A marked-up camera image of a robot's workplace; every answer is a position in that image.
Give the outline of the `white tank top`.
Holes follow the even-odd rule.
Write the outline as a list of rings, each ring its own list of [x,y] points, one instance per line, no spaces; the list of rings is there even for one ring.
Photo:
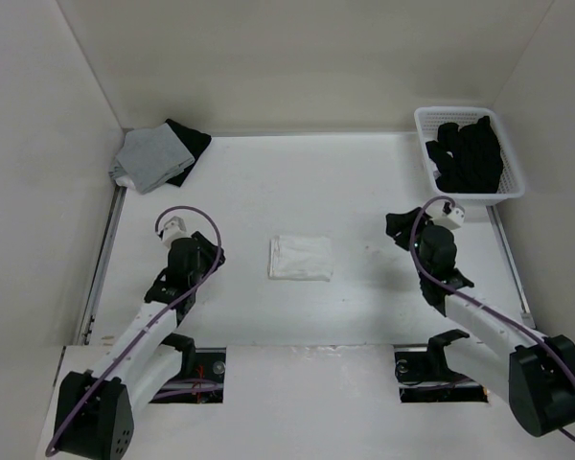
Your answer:
[[[279,235],[270,239],[270,280],[330,282],[333,273],[333,250],[329,238]]]

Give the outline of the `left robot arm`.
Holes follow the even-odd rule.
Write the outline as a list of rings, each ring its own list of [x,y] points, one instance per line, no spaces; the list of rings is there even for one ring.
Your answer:
[[[123,458],[136,417],[161,387],[195,373],[195,343],[176,330],[200,286],[224,264],[224,252],[200,232],[160,235],[168,247],[167,265],[133,321],[93,366],[62,380],[47,457],[64,452],[83,459]]]

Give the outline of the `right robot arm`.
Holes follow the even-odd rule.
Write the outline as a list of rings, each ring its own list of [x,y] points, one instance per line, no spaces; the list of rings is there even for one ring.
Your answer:
[[[385,233],[413,259],[425,301],[456,329],[431,337],[422,352],[395,353],[398,382],[437,400],[454,385],[474,381],[505,401],[518,424],[541,437],[575,423],[575,344],[547,336],[476,298],[474,283],[456,266],[453,229],[464,219],[445,203],[385,217]]]

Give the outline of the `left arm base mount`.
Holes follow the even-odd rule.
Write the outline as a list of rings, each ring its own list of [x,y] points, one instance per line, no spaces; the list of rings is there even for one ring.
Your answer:
[[[223,403],[226,361],[225,348],[197,349],[187,369],[164,383],[151,403]]]

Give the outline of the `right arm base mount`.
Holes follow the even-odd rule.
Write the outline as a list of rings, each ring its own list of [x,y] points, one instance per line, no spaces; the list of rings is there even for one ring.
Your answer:
[[[431,337],[426,345],[394,347],[395,378],[402,403],[487,403],[485,388],[448,367],[446,348],[470,336],[450,330]]]

